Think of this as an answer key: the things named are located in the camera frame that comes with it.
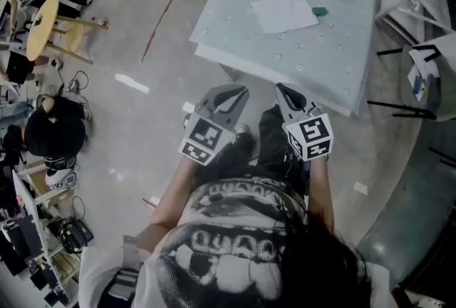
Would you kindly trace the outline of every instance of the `concrete floor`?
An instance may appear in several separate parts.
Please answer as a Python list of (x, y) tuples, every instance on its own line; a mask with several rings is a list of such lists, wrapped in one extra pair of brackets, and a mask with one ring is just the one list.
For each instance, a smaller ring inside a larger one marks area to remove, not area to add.
[[(96, 246), (118, 247), (122, 235), (135, 235), (146, 226), (152, 210), (142, 198), (161, 196), (180, 159), (182, 105), (195, 103), (209, 87), (228, 82), (219, 66), (194, 55), (195, 45), (188, 41), (205, 2), (94, 0), (83, 13), (85, 18), (109, 20), (110, 27), (88, 34), (81, 54), (93, 59), (92, 66), (64, 58), (63, 68), (66, 81), (77, 70), (90, 77), (83, 95), (94, 114), (93, 135), (88, 149), (78, 156), (78, 195)], [(397, 44), (375, 31), (373, 46), (378, 50)], [(47, 81), (58, 83), (52, 68), (47, 72)], [(116, 74), (143, 84), (148, 93), (116, 81)], [(397, 74), (396, 63), (373, 56), (365, 96), (397, 99)], [(239, 82), (251, 93), (240, 121), (258, 134), (259, 117), (274, 102), (274, 86), (247, 75)], [(392, 118), (390, 111), (370, 108), (365, 101), (358, 117), (328, 113), (335, 133), (329, 169), (336, 229), (357, 245), (397, 185), (420, 123)], [(353, 189), (356, 182), (368, 186), (368, 195)]]

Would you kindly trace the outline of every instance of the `green object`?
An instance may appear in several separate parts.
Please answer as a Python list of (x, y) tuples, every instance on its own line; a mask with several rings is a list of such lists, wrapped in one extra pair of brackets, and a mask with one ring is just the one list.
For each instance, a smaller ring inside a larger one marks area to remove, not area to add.
[(328, 13), (328, 10), (322, 6), (319, 6), (318, 8), (312, 8), (312, 13), (315, 16), (325, 16)]

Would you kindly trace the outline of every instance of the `desk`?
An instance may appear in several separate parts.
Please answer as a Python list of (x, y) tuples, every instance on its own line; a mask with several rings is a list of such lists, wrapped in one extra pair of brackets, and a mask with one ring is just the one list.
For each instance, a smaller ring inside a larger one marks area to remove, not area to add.
[(367, 75), (375, 0), (307, 0), (325, 6), (320, 24), (262, 32), (251, 3), (208, 0), (190, 41), (196, 54), (273, 83), (304, 85), (347, 116), (357, 113)]
[[(77, 58), (86, 63), (93, 62), (74, 53), (78, 48), (84, 34), (84, 26), (92, 26), (99, 29), (108, 29), (106, 26), (84, 21), (81, 19), (72, 19), (65, 16), (57, 15), (58, 0), (46, 0), (35, 15), (30, 33), (27, 38), (27, 58), (29, 61), (35, 61), (44, 50), (49, 47), (60, 51), (68, 56)], [(71, 25), (68, 30), (54, 28), (56, 20), (69, 21)], [(49, 41), (52, 32), (63, 34), (63, 39), (68, 49), (56, 46)]]

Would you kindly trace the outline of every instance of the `white table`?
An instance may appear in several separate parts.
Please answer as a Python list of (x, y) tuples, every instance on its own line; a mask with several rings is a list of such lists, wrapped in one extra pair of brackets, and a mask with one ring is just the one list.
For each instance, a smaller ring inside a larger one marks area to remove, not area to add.
[(251, 3), (208, 0), (190, 41), (196, 54), (273, 83), (299, 83), (324, 105), (358, 113), (367, 75), (375, 0), (307, 0), (320, 24), (264, 34)]

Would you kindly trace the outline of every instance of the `person in black shirt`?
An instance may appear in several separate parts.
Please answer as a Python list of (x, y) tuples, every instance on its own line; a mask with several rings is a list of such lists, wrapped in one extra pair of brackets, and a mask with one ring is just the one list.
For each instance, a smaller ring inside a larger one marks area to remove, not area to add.
[(10, 125), (7, 143), (25, 144), (35, 156), (45, 158), (75, 157), (86, 140), (83, 120), (92, 117), (88, 102), (76, 103), (61, 96), (44, 100), (30, 116), (27, 125)]

